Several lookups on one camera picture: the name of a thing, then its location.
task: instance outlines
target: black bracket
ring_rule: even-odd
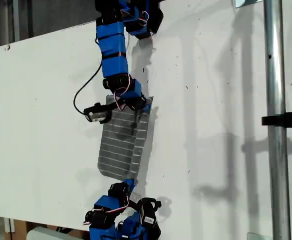
[[[292,128],[292,112],[286,112],[275,116],[264,116],[262,117],[262,125]]]
[[[119,99],[118,105],[122,106],[126,104],[131,110],[135,111],[138,109],[143,109],[146,106],[147,99],[144,95],[141,97],[133,97],[126,99]],[[94,106],[84,109],[84,115],[89,122],[100,122],[100,124],[105,124],[111,120],[111,112],[117,108],[115,102],[107,105],[101,105],[99,102],[95,103]]]

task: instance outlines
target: black cable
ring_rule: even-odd
[[[10,218],[8,218],[8,221],[9,221],[9,235],[10,235],[10,240],[12,240],[12,232],[11,232]]]
[[[96,38],[95,38],[95,43],[97,45],[99,45],[97,42],[97,34],[96,34]],[[76,98],[77,98],[78,94],[81,92],[81,90],[83,90],[88,85],[88,83],[90,83],[90,81],[99,73],[100,69],[101,69],[101,63],[99,65],[99,68],[97,69],[97,71],[94,73],[94,75],[75,94],[73,104],[74,104],[74,107],[77,110],[77,112],[79,112],[82,115],[84,115],[84,113],[82,111],[80,111],[76,106]]]
[[[71,229],[71,228],[62,228],[62,229],[60,230],[60,232],[63,233],[63,234],[68,234],[68,233],[70,233],[72,230],[73,230],[73,229]]]

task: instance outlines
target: black connector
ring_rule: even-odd
[[[141,97],[121,98],[117,102],[119,106],[126,104],[131,110],[135,111],[143,109],[146,106],[147,99],[144,95],[141,95]],[[94,106],[85,108],[83,113],[89,122],[105,124],[111,120],[112,111],[116,108],[117,104],[115,102],[107,105],[101,105],[100,102],[97,102]]]
[[[262,117],[262,125],[292,128],[292,112],[275,116],[264,116]]]
[[[129,185],[126,182],[115,183],[108,190],[108,196],[118,199],[120,207],[127,205],[129,193]]]
[[[113,93],[119,89],[119,88],[126,88],[129,84],[129,78],[130,78],[130,85],[128,88],[128,91],[135,89],[135,81],[136,79],[132,79],[131,76],[127,74],[119,74],[119,75],[113,75],[105,78],[102,81],[102,84],[105,89],[111,90]],[[121,91],[118,90],[118,94],[124,92],[124,89]]]

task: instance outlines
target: red and white wire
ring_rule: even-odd
[[[123,107],[120,107],[120,106],[119,106],[119,103],[118,103],[118,100],[117,100],[117,97],[116,97],[116,92],[117,92],[118,90],[120,90],[120,89],[125,89],[125,91],[124,91],[122,94],[120,94],[120,96],[124,95],[124,94],[128,91],[128,89],[129,89],[129,87],[130,87],[130,82],[131,82],[131,79],[130,79],[130,78],[131,78],[131,77],[130,77],[130,75],[128,74],[128,86],[127,86],[126,88],[124,88],[124,87],[120,87],[120,88],[118,88],[118,89],[114,92],[114,99],[115,99],[116,105],[117,105],[117,107],[118,107],[118,109],[119,109],[120,111],[123,111],[123,110],[125,109],[126,105],[124,104]]]
[[[116,208],[116,209],[114,209],[114,210],[106,211],[105,213],[106,213],[106,214],[110,214],[110,213],[114,213],[114,212],[116,212],[116,211],[125,210],[125,209],[128,207],[128,205],[129,205],[129,197],[127,196],[127,205],[126,205],[126,206],[123,206],[123,207],[120,207],[120,208]],[[101,208],[101,209],[93,209],[93,210],[94,210],[94,211],[103,211],[103,208]],[[91,222],[89,222],[89,221],[84,221],[83,224],[84,224],[84,225],[90,225]]]
[[[114,209],[114,210],[110,210],[110,211],[107,211],[106,213],[109,214],[109,213],[113,213],[113,212],[116,212],[116,211],[120,211],[120,210],[124,210],[128,207],[129,205],[129,197],[127,196],[127,205],[126,206],[123,206],[123,207],[120,207],[120,208],[117,208],[117,209]]]

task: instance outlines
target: metal pole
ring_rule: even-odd
[[[264,0],[268,116],[286,112],[282,0]],[[274,240],[291,240],[287,131],[268,127]]]

